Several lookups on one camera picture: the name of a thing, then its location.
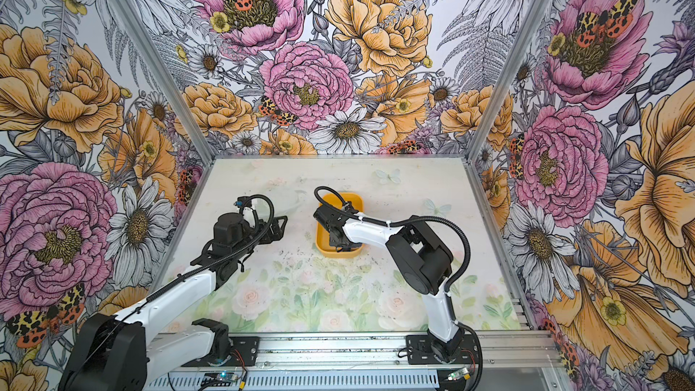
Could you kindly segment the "yellow plastic bin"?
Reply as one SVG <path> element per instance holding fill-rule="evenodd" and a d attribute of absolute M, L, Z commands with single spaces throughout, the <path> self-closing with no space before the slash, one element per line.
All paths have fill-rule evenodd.
<path fill-rule="evenodd" d="M 340 192 L 340 195 L 358 212 L 364 210 L 364 202 L 360 195 L 345 191 Z M 326 258 L 351 259 L 360 255 L 364 246 L 363 244 L 349 244 L 347 247 L 342 247 L 333 244 L 329 232 L 321 224 L 317 224 L 315 248 Z"/>

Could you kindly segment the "aluminium corner post right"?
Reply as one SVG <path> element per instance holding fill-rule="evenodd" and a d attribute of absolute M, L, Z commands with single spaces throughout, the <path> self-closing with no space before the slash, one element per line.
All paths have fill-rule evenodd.
<path fill-rule="evenodd" d="M 475 161 L 476 157 L 483 149 L 483 144 L 486 142 L 486 139 L 492 131 L 495 118 L 502 110 L 502 106 L 507 94 L 509 93 L 509 88 L 514 78 L 514 74 L 523 62 L 525 52 L 528 49 L 535 32 L 539 28 L 541 19 L 551 3 L 552 0 L 532 0 L 530 2 L 530 9 L 528 10 L 528 13 L 524 19 L 521 21 L 519 32 L 514 40 L 512 49 L 510 50 L 506 62 L 501 69 L 499 78 L 494 84 L 487 110 L 485 110 L 483 116 L 481 117 L 481 123 L 474 133 L 472 143 L 470 144 L 468 152 L 466 153 L 466 160 L 470 164 Z"/>

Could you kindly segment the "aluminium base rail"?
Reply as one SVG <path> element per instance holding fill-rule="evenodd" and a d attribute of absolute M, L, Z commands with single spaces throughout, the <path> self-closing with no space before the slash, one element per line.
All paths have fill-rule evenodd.
<path fill-rule="evenodd" d="M 425 334 L 265 333 L 231 336 L 224 365 L 196 360 L 153 380 L 150 390 L 570 390 L 546 331 L 477 331 L 451 364 L 430 354 Z"/>

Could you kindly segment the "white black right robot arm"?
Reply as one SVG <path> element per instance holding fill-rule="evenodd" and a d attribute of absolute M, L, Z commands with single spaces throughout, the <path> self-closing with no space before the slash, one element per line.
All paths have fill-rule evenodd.
<path fill-rule="evenodd" d="M 350 206 L 336 208 L 323 204 L 313 216 L 329 234 L 329 243 L 340 253 L 360 244 L 389 252 L 404 281 L 422 295 L 435 359 L 441 363 L 453 362 L 465 335 L 451 300 L 451 287 L 466 272 L 471 260 L 471 246 L 464 231 L 439 216 L 413 215 L 390 222 L 368 217 Z M 452 269 L 454 254 L 430 224 L 451 229 L 461 240 L 463 262 L 457 270 Z"/>

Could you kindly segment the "aluminium corner post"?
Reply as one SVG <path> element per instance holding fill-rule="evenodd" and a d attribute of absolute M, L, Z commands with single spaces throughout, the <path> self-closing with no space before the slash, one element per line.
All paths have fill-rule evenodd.
<path fill-rule="evenodd" d="M 131 41 L 148 65 L 148 70 L 152 72 L 159 90 L 166 96 L 172 109 L 180 120 L 186 133 L 201 157 L 203 165 L 210 167 L 215 162 L 215 153 L 208 145 L 205 136 L 195 122 L 184 97 L 176 85 L 171 73 L 165 65 L 155 43 L 153 42 L 148 28 L 141 21 L 139 11 L 136 9 L 133 0 L 107 0 L 112 10 L 121 20 L 125 31 L 129 34 Z"/>
<path fill-rule="evenodd" d="M 486 142 L 486 139 L 492 131 L 495 118 L 502 110 L 502 106 L 507 94 L 509 93 L 509 88 L 514 78 L 514 74 L 523 62 L 525 52 L 528 49 L 535 32 L 539 28 L 541 19 L 551 3 L 552 0 L 532 0 L 530 2 L 530 9 L 528 10 L 528 13 L 524 19 L 521 21 L 519 32 L 514 40 L 512 49 L 510 50 L 506 62 L 501 69 L 499 78 L 494 84 L 487 110 L 485 110 L 483 116 L 481 117 L 481 123 L 474 133 L 472 143 L 470 144 L 468 152 L 466 153 L 466 160 L 470 164 L 475 161 L 476 157 L 483 149 L 483 144 Z"/>

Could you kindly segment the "aluminium corner post left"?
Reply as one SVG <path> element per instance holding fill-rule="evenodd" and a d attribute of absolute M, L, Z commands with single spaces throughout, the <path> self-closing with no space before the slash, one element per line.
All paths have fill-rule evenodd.
<path fill-rule="evenodd" d="M 139 11 L 136 9 L 133 0 L 107 0 L 112 10 L 121 20 L 125 31 L 129 34 L 131 41 L 148 65 L 148 70 L 152 72 L 159 90 L 166 96 L 172 109 L 180 120 L 186 133 L 201 157 L 203 165 L 210 167 L 215 162 L 215 153 L 208 145 L 205 136 L 195 122 L 184 97 L 176 85 L 171 73 L 165 65 L 155 43 L 153 42 L 148 28 L 141 21 Z"/>

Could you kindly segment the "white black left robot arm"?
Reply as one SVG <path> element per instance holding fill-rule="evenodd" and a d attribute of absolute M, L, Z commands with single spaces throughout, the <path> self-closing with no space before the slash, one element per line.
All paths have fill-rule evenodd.
<path fill-rule="evenodd" d="M 239 213 L 221 215 L 190 268 L 145 299 L 85 322 L 58 385 L 61 390 L 141 390 L 195 360 L 222 365 L 233 356 L 229 329 L 199 319 L 175 334 L 163 331 L 184 310 L 220 289 L 258 244 L 282 240 L 288 218 L 254 227 Z"/>

